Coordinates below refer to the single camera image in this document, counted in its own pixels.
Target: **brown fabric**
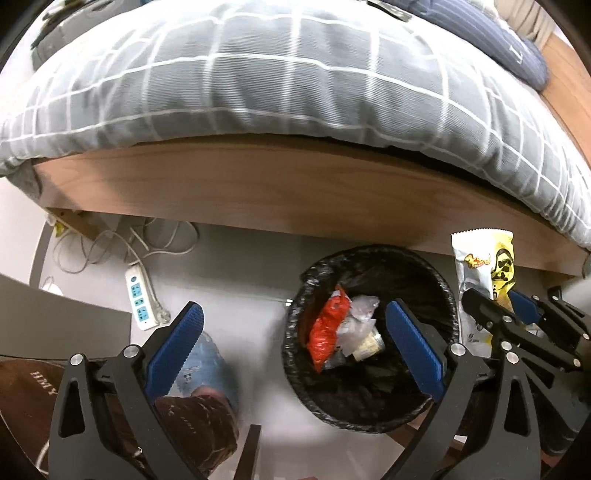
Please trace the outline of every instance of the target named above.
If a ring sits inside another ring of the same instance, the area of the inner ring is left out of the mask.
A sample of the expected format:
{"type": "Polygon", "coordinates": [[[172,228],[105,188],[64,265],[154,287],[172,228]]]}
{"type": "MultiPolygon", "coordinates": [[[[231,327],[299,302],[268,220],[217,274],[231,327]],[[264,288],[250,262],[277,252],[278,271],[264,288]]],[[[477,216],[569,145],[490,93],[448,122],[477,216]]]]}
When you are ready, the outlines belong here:
{"type": "MultiPolygon", "coordinates": [[[[0,418],[33,464],[49,439],[63,371],[59,365],[38,360],[0,361],[0,418]]],[[[144,467],[119,400],[115,395],[108,395],[107,404],[129,459],[135,457],[133,461],[144,467]]],[[[161,397],[155,407],[163,428],[185,457],[205,475],[236,451],[236,419],[232,410],[217,398],[161,397]]],[[[47,468],[47,455],[44,455],[40,469],[45,473],[47,468]]]]}
{"type": "Polygon", "coordinates": [[[187,458],[209,476],[237,448],[238,428],[230,408],[209,395],[161,397],[156,409],[187,458]]]}
{"type": "MultiPolygon", "coordinates": [[[[58,365],[37,360],[0,361],[0,414],[33,464],[49,439],[63,371],[58,365]]],[[[47,471],[47,455],[40,468],[47,471]]]]}

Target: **trash can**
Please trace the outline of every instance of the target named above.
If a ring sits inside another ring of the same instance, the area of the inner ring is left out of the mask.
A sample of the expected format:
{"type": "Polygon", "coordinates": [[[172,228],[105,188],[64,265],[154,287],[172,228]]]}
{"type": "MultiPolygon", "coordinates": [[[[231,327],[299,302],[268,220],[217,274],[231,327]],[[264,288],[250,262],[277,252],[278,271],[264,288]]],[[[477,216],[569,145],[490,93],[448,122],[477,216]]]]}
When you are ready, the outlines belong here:
{"type": "Polygon", "coordinates": [[[416,418],[430,404],[416,386],[385,326],[386,305],[405,301],[418,320],[446,341],[457,341],[457,308],[443,277],[404,248],[369,245],[323,258],[301,276],[289,308],[282,349],[287,379],[300,401],[320,420],[364,433],[387,433],[416,418]],[[349,297],[375,295],[374,314],[385,350],[352,366],[316,372],[306,343],[316,317],[337,285],[349,297]]]}

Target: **gray panel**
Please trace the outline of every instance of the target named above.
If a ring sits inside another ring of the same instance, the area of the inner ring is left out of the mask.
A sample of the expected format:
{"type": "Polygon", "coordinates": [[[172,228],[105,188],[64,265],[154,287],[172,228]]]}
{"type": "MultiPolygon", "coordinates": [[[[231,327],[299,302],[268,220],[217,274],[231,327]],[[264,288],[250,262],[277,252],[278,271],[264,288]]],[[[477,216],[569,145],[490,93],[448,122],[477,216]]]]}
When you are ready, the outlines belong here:
{"type": "Polygon", "coordinates": [[[129,344],[131,314],[69,300],[0,275],[0,356],[114,356],[129,344]]]}

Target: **yellow label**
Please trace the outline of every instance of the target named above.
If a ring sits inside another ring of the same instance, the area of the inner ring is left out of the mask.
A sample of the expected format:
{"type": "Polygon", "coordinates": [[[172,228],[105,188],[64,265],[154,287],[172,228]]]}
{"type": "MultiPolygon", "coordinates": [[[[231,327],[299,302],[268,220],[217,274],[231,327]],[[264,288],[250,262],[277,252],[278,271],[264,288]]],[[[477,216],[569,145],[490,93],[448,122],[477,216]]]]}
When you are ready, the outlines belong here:
{"type": "Polygon", "coordinates": [[[513,234],[505,231],[493,232],[495,240],[495,264],[491,269],[492,299],[506,309],[513,311],[509,291],[515,285],[515,265],[513,263],[513,234]]]}

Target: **wooden bed leg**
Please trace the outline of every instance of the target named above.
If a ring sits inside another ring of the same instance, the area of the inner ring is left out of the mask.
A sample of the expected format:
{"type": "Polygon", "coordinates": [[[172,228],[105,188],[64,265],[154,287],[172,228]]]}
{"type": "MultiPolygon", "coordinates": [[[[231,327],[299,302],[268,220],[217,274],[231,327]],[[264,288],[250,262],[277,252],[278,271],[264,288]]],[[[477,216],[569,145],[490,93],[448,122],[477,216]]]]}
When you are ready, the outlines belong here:
{"type": "Polygon", "coordinates": [[[258,457],[259,438],[261,426],[251,425],[246,436],[246,442],[240,455],[240,461],[236,467],[234,480],[252,480],[255,476],[256,459],[258,457]]]}
{"type": "Polygon", "coordinates": [[[45,208],[44,210],[53,215],[60,223],[85,236],[88,240],[96,240],[96,237],[101,232],[101,228],[90,224],[82,215],[78,215],[72,210],[52,207],[45,208]]]}

